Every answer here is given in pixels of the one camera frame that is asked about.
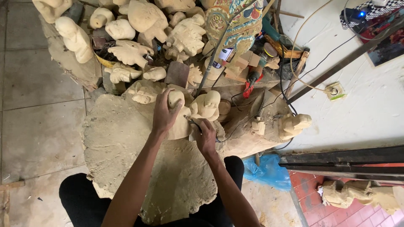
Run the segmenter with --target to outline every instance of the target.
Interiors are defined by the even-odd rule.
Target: white wall
[[[282,0],[281,10],[307,19],[327,1]],[[352,0],[348,8],[364,2]],[[342,29],[339,21],[344,4],[344,0],[334,0],[303,27],[297,44],[309,47],[311,51],[301,75],[354,35],[349,29]],[[305,19],[280,15],[284,33],[291,39],[295,38]],[[358,38],[352,39],[303,80],[307,83],[314,81],[360,45]],[[404,56],[374,67],[364,54],[317,87],[324,89],[337,81],[347,93],[343,99],[330,101],[323,92],[311,90],[292,103],[298,113],[309,114],[313,124],[295,137],[285,151],[329,151],[404,144]],[[291,96],[303,87],[297,82]]]

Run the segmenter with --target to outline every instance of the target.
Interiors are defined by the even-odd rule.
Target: black trousers
[[[226,170],[241,190],[244,165],[237,156],[224,159]],[[111,199],[99,198],[93,184],[85,173],[67,177],[60,185],[59,197],[74,227],[100,227]],[[226,214],[219,193],[210,204],[200,206],[199,211],[190,214],[189,218],[166,223],[161,226],[215,226],[230,227],[232,222]],[[142,222],[140,216],[134,227],[149,226]]]

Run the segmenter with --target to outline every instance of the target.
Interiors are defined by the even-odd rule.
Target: hand
[[[197,130],[195,139],[199,151],[204,157],[207,157],[216,152],[216,130],[206,118],[200,120],[201,123],[199,124],[199,127],[201,127],[202,134],[200,134],[199,129],[195,126]]]
[[[168,94],[172,90],[174,90],[174,88],[168,88],[162,94],[157,95],[156,105],[154,106],[152,129],[155,133],[165,134],[170,128],[172,128],[184,103],[184,100],[179,100],[174,109],[168,109]]]

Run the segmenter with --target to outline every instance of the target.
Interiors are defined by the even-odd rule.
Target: person's left hand
[[[168,94],[174,88],[167,88],[162,94],[157,95],[156,105],[154,106],[153,115],[153,131],[156,133],[167,133],[175,123],[177,115],[184,103],[184,100],[179,100],[174,109],[168,109]]]

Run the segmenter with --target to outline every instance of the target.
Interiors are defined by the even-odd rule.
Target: power outlet
[[[325,90],[330,91],[326,92],[330,100],[339,99],[346,95],[344,88],[342,88],[342,85],[339,82],[328,85]]]

